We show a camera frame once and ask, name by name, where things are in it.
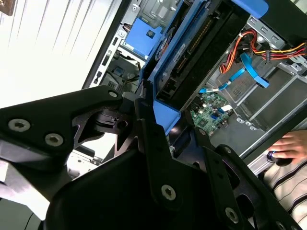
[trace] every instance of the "sticker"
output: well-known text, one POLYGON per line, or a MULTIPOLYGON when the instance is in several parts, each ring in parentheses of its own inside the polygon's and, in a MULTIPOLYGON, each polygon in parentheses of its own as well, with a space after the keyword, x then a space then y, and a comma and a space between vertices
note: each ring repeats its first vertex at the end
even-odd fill
POLYGON ((179 51, 176 53, 176 55, 173 59, 174 62, 176 62, 178 60, 178 58, 179 58, 181 52, 183 51, 184 47, 186 47, 186 44, 183 43, 182 46, 180 47, 179 51))

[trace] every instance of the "finger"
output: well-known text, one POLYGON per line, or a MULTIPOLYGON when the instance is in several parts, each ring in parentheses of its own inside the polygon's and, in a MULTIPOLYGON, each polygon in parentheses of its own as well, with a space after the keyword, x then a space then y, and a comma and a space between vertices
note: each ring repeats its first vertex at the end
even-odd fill
POLYGON ((268 151, 276 151, 276 152, 285 152, 285 151, 292 151, 295 149, 294 144, 288 145, 273 145, 268 148, 268 151))
POLYGON ((293 132, 289 132, 286 135, 283 136, 283 138, 292 138, 294 137, 294 133, 293 132))
POLYGON ((287 152, 276 152, 272 154, 275 158, 297 158, 298 152, 296 151, 287 151, 287 152))
POLYGON ((289 145, 289 144, 294 144, 295 143, 295 139, 294 138, 282 138, 278 141, 276 141, 273 146, 276 145, 289 145))

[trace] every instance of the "black plastic bracket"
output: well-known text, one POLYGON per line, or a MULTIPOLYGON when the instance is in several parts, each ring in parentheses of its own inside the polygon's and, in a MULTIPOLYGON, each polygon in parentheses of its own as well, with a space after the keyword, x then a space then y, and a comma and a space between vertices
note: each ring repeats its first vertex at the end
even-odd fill
POLYGON ((89 119, 99 111, 116 110, 121 103, 122 97, 112 88, 99 86, 3 108, 0 158, 37 170, 60 170, 74 148, 103 136, 89 119), (29 128, 16 131, 9 126, 13 119, 27 121, 29 128), (48 134, 59 135, 63 142, 59 146, 47 144, 48 134))

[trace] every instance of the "wire bundle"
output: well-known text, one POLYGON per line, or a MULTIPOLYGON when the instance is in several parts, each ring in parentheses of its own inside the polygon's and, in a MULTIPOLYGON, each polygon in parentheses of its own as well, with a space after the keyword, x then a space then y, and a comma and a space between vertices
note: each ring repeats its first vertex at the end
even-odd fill
POLYGON ((250 41, 250 46, 255 55, 262 56, 264 60, 280 60, 280 59, 287 59, 292 58, 298 55, 306 55, 306 42, 300 44, 299 46, 288 49, 288 50, 264 50, 259 51, 256 49, 256 42, 257 42, 257 32, 254 29, 248 29, 245 32, 239 34, 239 38, 236 41, 236 44, 234 48, 231 50, 231 52, 228 55, 227 62, 223 63, 219 66, 220 73, 226 73, 230 70, 235 58, 236 58, 236 52, 238 49, 238 46, 242 40, 242 38, 246 37, 247 35, 253 35, 253 39, 250 41))
MULTIPOLYGON (((300 44, 299 46, 288 49, 288 50, 270 50, 270 60, 281 60, 288 59, 298 55, 306 55, 305 42, 300 44)), ((266 60, 266 51, 257 51, 254 53, 256 55, 261 55, 264 60, 266 60)))

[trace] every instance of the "green circuit board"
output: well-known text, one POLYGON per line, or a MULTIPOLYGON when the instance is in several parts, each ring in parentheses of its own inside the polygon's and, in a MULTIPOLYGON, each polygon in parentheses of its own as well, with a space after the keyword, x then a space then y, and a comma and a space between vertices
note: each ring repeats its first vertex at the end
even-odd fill
POLYGON ((215 130, 227 126, 228 112, 221 112, 221 107, 228 104, 227 100, 215 93, 203 93, 198 96, 205 106, 200 106, 191 115, 195 126, 205 130, 210 136, 215 130))

